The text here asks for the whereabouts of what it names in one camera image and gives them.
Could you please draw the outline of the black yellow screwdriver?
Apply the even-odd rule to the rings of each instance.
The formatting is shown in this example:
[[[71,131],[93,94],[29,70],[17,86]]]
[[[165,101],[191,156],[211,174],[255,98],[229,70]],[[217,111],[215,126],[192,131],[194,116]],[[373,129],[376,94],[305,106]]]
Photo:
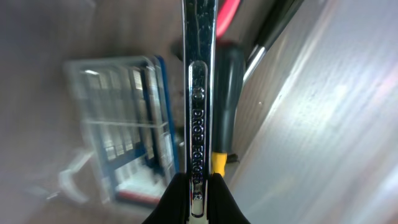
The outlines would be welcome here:
[[[213,173],[224,176],[246,66],[243,50],[235,42],[217,42],[215,56],[211,167]]]

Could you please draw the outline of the red handled cutting pliers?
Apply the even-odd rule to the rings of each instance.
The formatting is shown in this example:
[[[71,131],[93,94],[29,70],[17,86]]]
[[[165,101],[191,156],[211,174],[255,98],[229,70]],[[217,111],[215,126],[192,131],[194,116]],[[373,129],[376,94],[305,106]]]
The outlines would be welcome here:
[[[228,30],[236,12],[239,9],[241,0],[225,0],[218,12],[216,21],[216,38],[220,39]]]

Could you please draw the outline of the silver ring wrench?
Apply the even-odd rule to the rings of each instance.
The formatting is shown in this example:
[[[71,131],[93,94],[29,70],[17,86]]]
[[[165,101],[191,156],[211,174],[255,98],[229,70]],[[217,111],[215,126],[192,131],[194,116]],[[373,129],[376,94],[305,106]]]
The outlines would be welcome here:
[[[211,173],[217,1],[182,0],[186,222],[205,224]]]

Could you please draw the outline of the blue precision screwdriver set case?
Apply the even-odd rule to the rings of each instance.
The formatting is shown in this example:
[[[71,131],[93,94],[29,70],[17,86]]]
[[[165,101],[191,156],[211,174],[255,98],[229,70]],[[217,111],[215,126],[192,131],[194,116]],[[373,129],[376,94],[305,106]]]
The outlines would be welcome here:
[[[154,207],[180,165],[163,58],[70,60],[63,68],[107,197]]]

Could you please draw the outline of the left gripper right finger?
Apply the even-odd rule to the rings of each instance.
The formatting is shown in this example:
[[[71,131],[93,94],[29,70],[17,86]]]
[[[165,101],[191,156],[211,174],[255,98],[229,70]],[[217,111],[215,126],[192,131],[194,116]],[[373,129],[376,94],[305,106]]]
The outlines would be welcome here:
[[[207,212],[209,224],[250,224],[218,173],[212,174],[209,181]]]

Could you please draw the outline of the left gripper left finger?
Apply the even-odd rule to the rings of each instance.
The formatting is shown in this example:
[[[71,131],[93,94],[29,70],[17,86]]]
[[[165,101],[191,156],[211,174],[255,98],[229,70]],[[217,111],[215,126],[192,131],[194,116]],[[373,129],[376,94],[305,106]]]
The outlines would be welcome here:
[[[175,174],[158,205],[143,224],[184,224],[188,208],[187,196],[187,175]]]

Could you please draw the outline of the black handled hammer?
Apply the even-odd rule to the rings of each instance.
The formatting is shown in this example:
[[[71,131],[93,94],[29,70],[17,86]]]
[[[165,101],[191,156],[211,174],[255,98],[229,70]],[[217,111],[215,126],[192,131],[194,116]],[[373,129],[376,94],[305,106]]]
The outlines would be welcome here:
[[[304,0],[276,0],[265,18],[255,45],[246,61],[246,72],[243,85],[250,79],[262,58],[268,53],[272,45],[287,27]]]

